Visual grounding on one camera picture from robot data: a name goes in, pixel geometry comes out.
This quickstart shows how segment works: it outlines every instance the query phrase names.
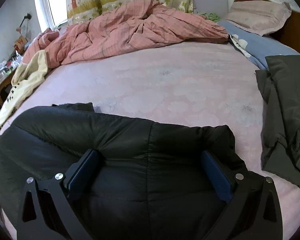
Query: wooden headboard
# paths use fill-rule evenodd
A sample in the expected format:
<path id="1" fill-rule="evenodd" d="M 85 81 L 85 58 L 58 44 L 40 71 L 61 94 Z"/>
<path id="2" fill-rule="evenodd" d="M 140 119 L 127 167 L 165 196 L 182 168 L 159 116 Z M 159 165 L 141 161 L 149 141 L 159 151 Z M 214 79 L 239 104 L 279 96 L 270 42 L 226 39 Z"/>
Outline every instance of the wooden headboard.
<path id="1" fill-rule="evenodd" d="M 253 0 L 234 0 L 235 2 L 253 1 Z M 300 13 L 292 11 L 291 16 L 286 21 L 282 29 L 271 36 L 281 43 L 295 49 L 300 53 Z"/>

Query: blue bedding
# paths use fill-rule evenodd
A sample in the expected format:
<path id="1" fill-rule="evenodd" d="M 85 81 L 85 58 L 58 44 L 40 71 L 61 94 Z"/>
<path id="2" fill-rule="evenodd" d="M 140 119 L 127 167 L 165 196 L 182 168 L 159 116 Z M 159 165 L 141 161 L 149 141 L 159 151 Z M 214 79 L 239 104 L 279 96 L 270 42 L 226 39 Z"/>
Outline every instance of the blue bedding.
<path id="1" fill-rule="evenodd" d="M 269 69 L 266 56 L 300 55 L 294 49 L 272 38 L 249 33 L 226 21 L 220 21 L 218 24 L 222 25 L 229 32 L 234 46 L 261 70 Z"/>

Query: cream cloth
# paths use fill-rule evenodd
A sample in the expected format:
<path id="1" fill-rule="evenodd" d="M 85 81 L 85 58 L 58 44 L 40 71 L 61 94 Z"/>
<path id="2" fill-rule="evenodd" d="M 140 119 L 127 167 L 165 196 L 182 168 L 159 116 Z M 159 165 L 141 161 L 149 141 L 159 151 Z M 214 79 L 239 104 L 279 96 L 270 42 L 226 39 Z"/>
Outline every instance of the cream cloth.
<path id="1" fill-rule="evenodd" d="M 48 72 L 47 55 L 39 50 L 28 64 L 20 64 L 11 80 L 12 89 L 0 111 L 0 128 L 33 90 L 44 81 Z"/>

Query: pink plaid comforter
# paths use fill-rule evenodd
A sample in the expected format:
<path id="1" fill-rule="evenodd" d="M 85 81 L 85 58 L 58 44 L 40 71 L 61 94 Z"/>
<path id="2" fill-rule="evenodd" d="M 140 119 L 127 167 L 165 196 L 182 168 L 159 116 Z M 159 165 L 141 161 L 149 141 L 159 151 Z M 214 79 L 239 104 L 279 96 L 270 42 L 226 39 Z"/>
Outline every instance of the pink plaid comforter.
<path id="1" fill-rule="evenodd" d="M 191 38 L 224 42 L 224 27 L 154 0 L 134 0 L 90 22 L 72 25 L 62 36 L 50 29 L 38 36 L 24 55 L 28 63 L 44 49 L 49 67 L 95 60 L 140 49 L 156 48 Z"/>

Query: metal screw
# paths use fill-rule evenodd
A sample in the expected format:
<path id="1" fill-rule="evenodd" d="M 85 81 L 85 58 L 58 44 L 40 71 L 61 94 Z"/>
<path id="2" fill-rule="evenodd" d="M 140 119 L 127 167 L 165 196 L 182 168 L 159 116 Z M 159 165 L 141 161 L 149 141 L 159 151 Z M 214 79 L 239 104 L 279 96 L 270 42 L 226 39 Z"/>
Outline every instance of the metal screw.
<path id="1" fill-rule="evenodd" d="M 60 180 L 63 178 L 63 174 L 62 173 L 58 173 L 57 175 L 54 176 L 56 180 Z"/>
<path id="2" fill-rule="evenodd" d="M 28 184 L 31 183 L 32 181 L 33 181 L 33 178 L 32 178 L 32 177 L 30 177 L 30 178 L 27 179 L 27 183 L 28 183 Z"/>
<path id="3" fill-rule="evenodd" d="M 272 183 L 272 182 L 273 182 L 273 179 L 271 179 L 270 177 L 266 177 L 266 182 Z"/>
<path id="4" fill-rule="evenodd" d="M 241 173 L 237 173 L 235 175 L 235 178 L 238 179 L 238 180 L 243 180 L 244 176 Z"/>

